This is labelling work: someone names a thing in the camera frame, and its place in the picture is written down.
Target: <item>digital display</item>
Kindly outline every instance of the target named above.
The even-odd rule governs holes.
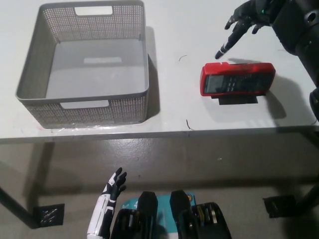
[[[209,75],[206,77],[204,92],[206,94],[265,92],[269,90],[272,81],[273,75],[265,73],[225,76]]]
[[[220,93],[222,91],[224,76],[207,76],[205,93],[213,94]]]

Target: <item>gray plastic basket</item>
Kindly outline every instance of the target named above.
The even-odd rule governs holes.
[[[44,128],[145,121],[145,31],[141,1],[42,5],[17,98]]]

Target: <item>white table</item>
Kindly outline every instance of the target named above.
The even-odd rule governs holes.
[[[1,143],[319,128],[309,105],[315,86],[299,59],[283,49],[269,27],[257,35],[246,34],[221,61],[273,63],[278,74],[271,93],[258,97],[258,104],[231,106],[220,106],[217,100],[200,95],[201,68],[215,62],[215,52],[230,34],[224,25],[245,0],[145,0],[149,55],[158,70],[159,113],[136,125],[43,129],[15,98],[15,90],[38,8],[47,2],[51,1],[1,1]]]

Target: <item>floor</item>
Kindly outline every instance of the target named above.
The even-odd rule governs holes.
[[[0,206],[1,239],[81,239],[106,181],[118,168],[127,190],[194,192],[216,202],[234,239],[319,238],[319,208],[270,220],[263,198],[303,195],[319,172],[319,147],[301,134],[124,139],[0,145],[0,185],[24,207],[65,203],[64,225],[30,230]]]

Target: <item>red multimeter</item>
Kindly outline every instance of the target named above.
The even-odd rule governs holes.
[[[202,96],[264,95],[271,87],[276,70],[271,63],[207,63],[200,76]]]

